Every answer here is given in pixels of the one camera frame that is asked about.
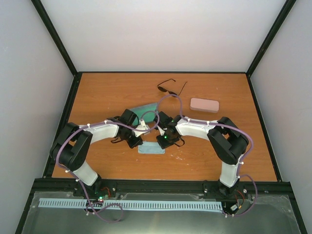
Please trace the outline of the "dark aviator sunglasses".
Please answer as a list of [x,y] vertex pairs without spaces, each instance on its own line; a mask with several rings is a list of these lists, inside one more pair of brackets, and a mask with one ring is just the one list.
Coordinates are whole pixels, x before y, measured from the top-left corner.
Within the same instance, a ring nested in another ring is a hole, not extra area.
[[187,83],[187,81],[176,81],[175,79],[170,78],[159,83],[157,89],[163,93],[179,96]]

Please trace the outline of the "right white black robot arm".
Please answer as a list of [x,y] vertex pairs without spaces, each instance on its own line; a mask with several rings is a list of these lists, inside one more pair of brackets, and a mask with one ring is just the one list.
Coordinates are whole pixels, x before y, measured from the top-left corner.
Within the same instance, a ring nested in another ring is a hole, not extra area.
[[208,140],[222,161],[217,190],[224,197],[234,194],[239,183],[240,164],[251,140],[228,117],[203,121],[185,116],[172,118],[160,112],[154,122],[158,123],[160,135],[156,139],[162,149],[177,145],[180,140],[185,142],[182,139],[185,136]]

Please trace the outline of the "pink glasses case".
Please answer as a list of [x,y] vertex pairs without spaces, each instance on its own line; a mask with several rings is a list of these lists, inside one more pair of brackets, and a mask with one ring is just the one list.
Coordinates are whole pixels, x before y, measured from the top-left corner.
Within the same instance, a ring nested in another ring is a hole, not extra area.
[[211,99],[191,98],[190,109],[194,111],[217,113],[219,102]]

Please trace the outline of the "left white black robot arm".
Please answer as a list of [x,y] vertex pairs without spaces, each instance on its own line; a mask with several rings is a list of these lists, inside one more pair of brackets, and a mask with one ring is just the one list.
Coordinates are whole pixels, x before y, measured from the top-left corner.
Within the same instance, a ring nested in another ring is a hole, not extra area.
[[121,116],[91,125],[67,123],[54,141],[50,156],[66,170],[72,172],[84,185],[90,196],[97,196],[103,185],[101,177],[86,162],[92,143],[112,138],[112,143],[126,141],[132,149],[143,143],[141,135],[148,129],[144,120],[126,109]]

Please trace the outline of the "grey-blue glasses case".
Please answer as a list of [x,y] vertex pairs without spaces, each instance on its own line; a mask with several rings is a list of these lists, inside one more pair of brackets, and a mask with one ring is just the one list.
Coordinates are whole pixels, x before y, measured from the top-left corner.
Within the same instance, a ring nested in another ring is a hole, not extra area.
[[[155,103],[150,103],[150,104],[130,108],[129,110],[134,112],[137,115],[137,117],[132,122],[132,125],[133,126],[138,125],[138,119],[141,119],[142,115],[147,111],[155,111],[156,107],[157,107],[157,103],[155,102]],[[149,112],[144,115],[143,120],[145,121],[145,123],[148,124],[148,123],[152,123],[154,118],[155,118],[155,114],[152,112]]]

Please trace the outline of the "light-blue cleaning cloth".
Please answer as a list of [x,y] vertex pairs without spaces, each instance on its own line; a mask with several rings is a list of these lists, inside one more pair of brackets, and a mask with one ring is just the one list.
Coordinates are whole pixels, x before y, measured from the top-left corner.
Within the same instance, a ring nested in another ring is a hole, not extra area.
[[165,149],[162,149],[157,142],[144,141],[142,145],[138,146],[138,153],[162,155],[165,154]]

